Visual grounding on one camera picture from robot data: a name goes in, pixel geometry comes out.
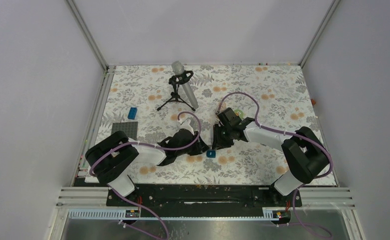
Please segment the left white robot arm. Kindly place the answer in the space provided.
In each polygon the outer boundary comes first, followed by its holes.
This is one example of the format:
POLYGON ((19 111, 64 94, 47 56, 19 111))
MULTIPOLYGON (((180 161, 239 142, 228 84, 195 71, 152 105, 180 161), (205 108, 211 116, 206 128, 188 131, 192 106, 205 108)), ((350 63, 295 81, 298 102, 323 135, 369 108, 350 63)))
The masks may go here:
POLYGON ((209 150, 198 131, 182 128, 156 144, 147 144, 117 131, 85 153, 90 165, 89 174, 98 182, 115 190, 125 205, 133 205, 138 198, 136 186, 126 173, 135 163, 165 166, 181 155, 200 155, 209 150))

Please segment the green pill bottle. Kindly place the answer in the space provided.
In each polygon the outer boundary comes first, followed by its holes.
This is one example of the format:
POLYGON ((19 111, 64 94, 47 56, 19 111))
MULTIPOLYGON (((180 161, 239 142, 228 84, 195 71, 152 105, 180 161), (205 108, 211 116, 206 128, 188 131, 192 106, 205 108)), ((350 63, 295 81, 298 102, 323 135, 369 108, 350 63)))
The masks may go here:
POLYGON ((240 110, 240 109, 235 109, 234 110, 234 113, 237 115, 237 116, 239 116, 240 118, 244 118, 244 112, 242 111, 242 110, 240 110))

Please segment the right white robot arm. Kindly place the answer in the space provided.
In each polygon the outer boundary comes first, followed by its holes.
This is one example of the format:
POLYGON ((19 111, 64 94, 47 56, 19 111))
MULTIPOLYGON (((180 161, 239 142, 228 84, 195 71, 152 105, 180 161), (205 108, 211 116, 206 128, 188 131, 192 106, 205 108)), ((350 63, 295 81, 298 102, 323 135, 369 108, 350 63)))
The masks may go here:
POLYGON ((219 122, 213 127, 212 149, 230 148, 235 141, 256 143, 281 151, 289 170, 271 185, 270 201, 282 206, 289 194, 302 184, 308 184, 330 164, 325 149, 313 131, 301 127, 295 133, 267 130, 254 118, 241 119, 227 108, 217 115, 219 122))

